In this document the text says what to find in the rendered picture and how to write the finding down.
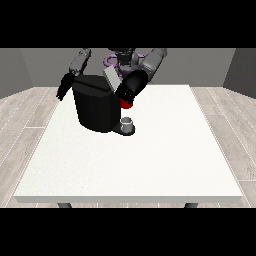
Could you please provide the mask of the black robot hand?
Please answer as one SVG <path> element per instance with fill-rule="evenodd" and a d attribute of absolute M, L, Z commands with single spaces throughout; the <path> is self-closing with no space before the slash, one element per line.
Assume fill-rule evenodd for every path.
<path fill-rule="evenodd" d="M 72 87 L 74 83 L 75 75 L 73 73 L 66 73 L 63 78 L 61 79 L 61 84 L 58 87 L 56 97 L 62 101 L 66 93 Z"/>
<path fill-rule="evenodd" d="M 125 102 L 131 104 L 135 97 L 146 87 L 148 74 L 143 70 L 129 73 L 118 86 L 115 94 Z"/>

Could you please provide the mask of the red pod holder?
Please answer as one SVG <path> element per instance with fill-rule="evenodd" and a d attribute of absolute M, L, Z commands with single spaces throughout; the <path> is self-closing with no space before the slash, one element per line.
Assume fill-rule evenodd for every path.
<path fill-rule="evenodd" d="M 120 108 L 122 109 L 130 109 L 133 106 L 133 103 L 129 104 L 127 101 L 124 101 L 123 99 L 119 99 Z"/>

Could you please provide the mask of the pale grey machine lid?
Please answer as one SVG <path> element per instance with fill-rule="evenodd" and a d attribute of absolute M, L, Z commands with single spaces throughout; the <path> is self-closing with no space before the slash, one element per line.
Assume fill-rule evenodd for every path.
<path fill-rule="evenodd" d="M 109 66 L 103 70 L 103 75 L 106 78 L 113 92 L 117 90 L 121 84 L 121 80 L 113 66 Z"/>

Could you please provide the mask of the black coffee machine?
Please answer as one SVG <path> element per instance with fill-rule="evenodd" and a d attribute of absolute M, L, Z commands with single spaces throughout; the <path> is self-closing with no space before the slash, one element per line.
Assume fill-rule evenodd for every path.
<path fill-rule="evenodd" d="M 135 133 L 135 126 L 127 133 L 121 129 L 119 98 L 104 76 L 81 74 L 75 78 L 72 91 L 82 126 L 94 132 L 116 132 L 123 136 Z"/>

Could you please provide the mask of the small grey cup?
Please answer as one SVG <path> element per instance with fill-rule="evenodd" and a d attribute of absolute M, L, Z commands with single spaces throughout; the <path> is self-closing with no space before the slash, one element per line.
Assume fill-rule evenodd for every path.
<path fill-rule="evenodd" d="M 120 124 L 121 124 L 121 131 L 124 133 L 129 133 L 133 129 L 133 121 L 130 117 L 123 117 L 120 120 Z"/>

